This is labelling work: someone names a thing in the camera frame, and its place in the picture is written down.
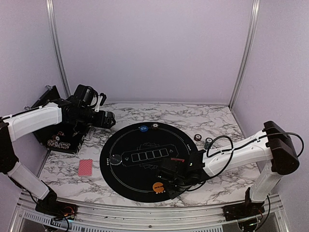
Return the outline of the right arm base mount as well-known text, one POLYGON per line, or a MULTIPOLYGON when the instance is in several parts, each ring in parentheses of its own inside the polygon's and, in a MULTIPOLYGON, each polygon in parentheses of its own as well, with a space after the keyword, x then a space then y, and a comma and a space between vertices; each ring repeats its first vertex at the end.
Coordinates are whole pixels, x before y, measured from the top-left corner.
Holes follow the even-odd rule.
POLYGON ((231 205, 225 205, 223 207, 223 213, 226 221, 238 220, 256 216, 264 213, 265 209, 262 203, 237 203, 231 205))

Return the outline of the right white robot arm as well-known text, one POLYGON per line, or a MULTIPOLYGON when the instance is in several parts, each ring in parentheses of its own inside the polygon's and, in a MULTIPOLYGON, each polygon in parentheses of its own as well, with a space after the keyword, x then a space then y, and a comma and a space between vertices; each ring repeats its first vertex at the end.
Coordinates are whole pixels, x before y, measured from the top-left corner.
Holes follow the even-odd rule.
POLYGON ((264 203, 284 175, 298 169, 299 154, 295 151, 292 135, 274 121, 267 121, 264 128, 253 136, 229 146, 193 152, 184 160, 164 158, 156 175, 169 197, 174 199, 224 171, 265 161, 260 176, 246 191, 245 202, 239 206, 239 212, 248 217, 257 210, 258 204, 264 203))

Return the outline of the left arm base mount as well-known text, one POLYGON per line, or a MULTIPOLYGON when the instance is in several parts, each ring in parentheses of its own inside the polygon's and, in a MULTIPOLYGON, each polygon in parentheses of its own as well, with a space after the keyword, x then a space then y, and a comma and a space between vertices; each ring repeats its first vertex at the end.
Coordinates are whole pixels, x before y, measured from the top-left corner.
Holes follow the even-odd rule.
POLYGON ((52 205, 44 205, 42 202, 36 204, 37 212, 54 216, 57 220, 74 219, 77 213, 77 205, 56 201, 52 205))

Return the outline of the red black triangle all-in marker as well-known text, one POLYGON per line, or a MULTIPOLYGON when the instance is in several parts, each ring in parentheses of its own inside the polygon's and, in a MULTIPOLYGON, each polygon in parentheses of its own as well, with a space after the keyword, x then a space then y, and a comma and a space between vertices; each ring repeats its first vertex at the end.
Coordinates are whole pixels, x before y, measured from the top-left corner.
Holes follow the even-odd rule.
POLYGON ((177 161, 177 162, 185 162, 185 159, 179 159, 179 158, 170 158, 171 161, 177 161))

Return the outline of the green poker chip stack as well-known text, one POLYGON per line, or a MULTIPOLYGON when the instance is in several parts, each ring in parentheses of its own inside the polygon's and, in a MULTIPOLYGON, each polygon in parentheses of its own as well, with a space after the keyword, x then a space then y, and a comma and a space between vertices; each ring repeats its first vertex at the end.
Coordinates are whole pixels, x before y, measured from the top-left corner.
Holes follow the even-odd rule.
POLYGON ((205 139, 205 143, 204 143, 204 149, 208 150, 209 148, 211 148, 211 144, 213 142, 213 139, 208 137, 205 139))

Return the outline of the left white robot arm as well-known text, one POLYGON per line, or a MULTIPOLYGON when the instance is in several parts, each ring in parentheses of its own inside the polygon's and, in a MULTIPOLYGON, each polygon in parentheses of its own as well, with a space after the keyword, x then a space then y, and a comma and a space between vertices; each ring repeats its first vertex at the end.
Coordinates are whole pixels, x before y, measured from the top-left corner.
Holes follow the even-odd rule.
POLYGON ((0 171, 42 201, 42 207, 51 215, 61 211, 55 192, 24 166, 16 156, 12 143, 34 131, 59 123, 80 122, 109 129, 116 124, 114 113, 94 106, 79 106, 64 99, 57 99, 0 120, 0 171))

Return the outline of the red black poker chip stack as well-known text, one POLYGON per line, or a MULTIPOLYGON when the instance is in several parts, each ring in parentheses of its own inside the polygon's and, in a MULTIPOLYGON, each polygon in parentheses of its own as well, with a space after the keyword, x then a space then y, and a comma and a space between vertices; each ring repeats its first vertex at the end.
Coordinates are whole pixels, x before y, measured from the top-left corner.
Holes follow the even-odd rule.
POLYGON ((195 140, 195 141, 198 142, 198 141, 201 141, 201 139, 202 139, 202 136, 201 136, 200 134, 195 134, 195 135, 194 135, 194 140, 195 140))

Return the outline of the orange big blind button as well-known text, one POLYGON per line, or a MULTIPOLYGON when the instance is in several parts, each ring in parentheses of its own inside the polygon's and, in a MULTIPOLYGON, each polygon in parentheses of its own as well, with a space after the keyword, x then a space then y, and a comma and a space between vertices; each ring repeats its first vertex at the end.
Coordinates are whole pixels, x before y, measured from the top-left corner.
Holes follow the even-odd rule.
POLYGON ((156 194, 160 194, 160 193, 165 192, 164 184, 161 183, 161 182, 156 182, 156 183, 154 183, 154 184, 153 184, 153 191, 154 191, 156 194))

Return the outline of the blue small blind button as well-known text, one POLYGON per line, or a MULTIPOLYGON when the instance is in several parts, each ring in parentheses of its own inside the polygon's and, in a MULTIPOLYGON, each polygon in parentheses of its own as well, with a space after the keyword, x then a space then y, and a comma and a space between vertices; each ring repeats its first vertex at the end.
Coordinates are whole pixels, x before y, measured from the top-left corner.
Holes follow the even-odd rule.
POLYGON ((149 127, 146 126, 146 125, 141 125, 141 126, 139 126, 139 130, 141 132, 147 132, 149 130, 149 127))

